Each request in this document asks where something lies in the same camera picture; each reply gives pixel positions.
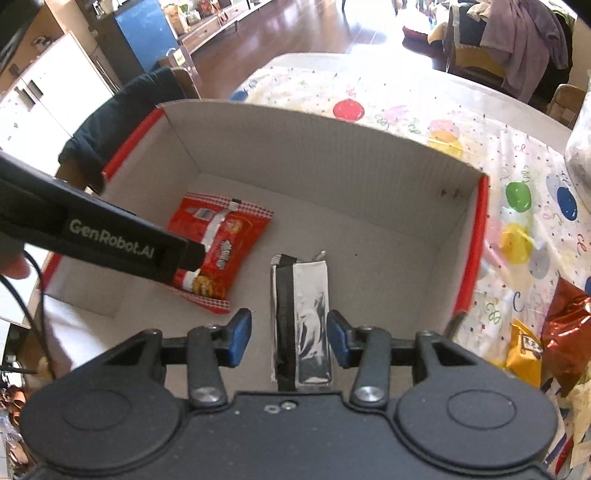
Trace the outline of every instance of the screw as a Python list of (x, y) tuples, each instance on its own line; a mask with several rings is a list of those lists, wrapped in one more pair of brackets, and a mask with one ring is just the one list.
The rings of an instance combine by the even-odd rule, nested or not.
[(384, 391), (379, 387), (359, 387), (355, 390), (355, 396), (361, 401), (376, 402), (384, 397)]
[(263, 410), (271, 414), (279, 413), (281, 411), (279, 405), (265, 405), (265, 408), (263, 408)]
[(200, 403), (215, 403), (221, 400), (222, 392), (215, 387), (201, 387), (193, 390), (191, 396)]
[(282, 404), (281, 404), (281, 408), (283, 408), (283, 410), (295, 410), (297, 408), (297, 403), (291, 400), (285, 400)]

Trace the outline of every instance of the green balloon print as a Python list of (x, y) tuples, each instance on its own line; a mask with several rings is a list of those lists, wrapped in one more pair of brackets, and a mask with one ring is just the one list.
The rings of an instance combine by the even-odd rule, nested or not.
[(513, 210), (523, 213), (531, 208), (531, 192), (527, 183), (523, 181), (512, 181), (505, 189), (507, 202)]

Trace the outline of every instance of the human hand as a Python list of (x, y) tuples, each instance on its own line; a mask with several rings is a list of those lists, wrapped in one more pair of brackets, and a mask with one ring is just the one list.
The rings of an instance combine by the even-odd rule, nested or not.
[(31, 272), (23, 255), (24, 244), (0, 232), (0, 275), (20, 280)]

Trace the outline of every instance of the red foil bag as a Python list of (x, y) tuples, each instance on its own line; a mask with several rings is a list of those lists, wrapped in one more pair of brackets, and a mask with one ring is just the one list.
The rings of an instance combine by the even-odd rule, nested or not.
[(586, 372), (591, 358), (591, 297), (559, 278), (541, 340), (543, 365), (566, 397)]
[(273, 217), (254, 203), (201, 193), (187, 193), (168, 230), (203, 243), (206, 256), (195, 272), (177, 270), (179, 294), (214, 313), (228, 313), (227, 294), (242, 260)]

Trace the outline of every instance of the yellow snack bag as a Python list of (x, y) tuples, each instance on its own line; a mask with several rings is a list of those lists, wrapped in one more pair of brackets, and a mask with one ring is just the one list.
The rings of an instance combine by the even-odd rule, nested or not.
[(519, 320), (513, 319), (505, 368), (532, 387), (539, 388), (542, 378), (542, 351), (539, 338)]

